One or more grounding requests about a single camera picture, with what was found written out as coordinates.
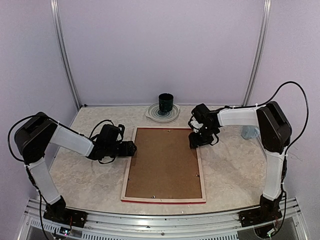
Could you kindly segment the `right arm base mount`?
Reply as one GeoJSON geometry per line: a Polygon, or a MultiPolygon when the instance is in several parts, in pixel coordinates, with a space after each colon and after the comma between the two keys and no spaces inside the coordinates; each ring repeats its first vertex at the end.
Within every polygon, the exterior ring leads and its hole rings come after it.
{"type": "Polygon", "coordinates": [[[274,220],[279,220],[283,215],[280,210],[281,193],[275,200],[269,200],[263,195],[260,196],[259,207],[243,210],[238,213],[242,227],[249,227],[274,220]]]}

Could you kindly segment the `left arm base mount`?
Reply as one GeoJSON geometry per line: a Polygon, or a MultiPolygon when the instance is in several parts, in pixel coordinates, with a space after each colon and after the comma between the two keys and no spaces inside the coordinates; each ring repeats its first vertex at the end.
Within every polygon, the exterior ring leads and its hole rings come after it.
{"type": "Polygon", "coordinates": [[[67,208],[62,196],[53,204],[47,203],[43,215],[46,220],[78,228],[84,228],[87,216],[85,211],[67,208]]]}

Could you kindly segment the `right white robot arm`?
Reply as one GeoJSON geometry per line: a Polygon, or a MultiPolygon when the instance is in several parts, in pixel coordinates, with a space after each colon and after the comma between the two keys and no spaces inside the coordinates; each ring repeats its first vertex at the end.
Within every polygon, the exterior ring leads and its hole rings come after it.
{"type": "Polygon", "coordinates": [[[292,135],[292,127],[279,104],[270,101],[256,106],[225,106],[210,110],[201,103],[191,111],[188,125],[192,129],[188,136],[191,149],[214,145],[222,127],[252,126],[259,129],[266,155],[266,176],[255,216],[260,222],[268,221],[278,210],[283,195],[286,151],[292,135]]]}

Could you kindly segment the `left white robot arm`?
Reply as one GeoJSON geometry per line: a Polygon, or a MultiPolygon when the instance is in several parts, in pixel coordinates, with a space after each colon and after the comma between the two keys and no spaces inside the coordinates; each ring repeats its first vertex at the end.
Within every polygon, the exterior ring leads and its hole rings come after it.
{"type": "Polygon", "coordinates": [[[113,163],[116,158],[132,157],[137,151],[133,141],[124,140],[125,126],[115,125],[109,119],[99,122],[100,131],[92,130],[89,136],[65,126],[41,111],[21,119],[17,124],[20,127],[13,136],[21,156],[19,160],[24,163],[39,195],[51,205],[50,214],[61,223],[70,218],[70,211],[59,203],[63,198],[47,164],[47,152],[51,145],[102,165],[107,164],[105,158],[113,163]]]}

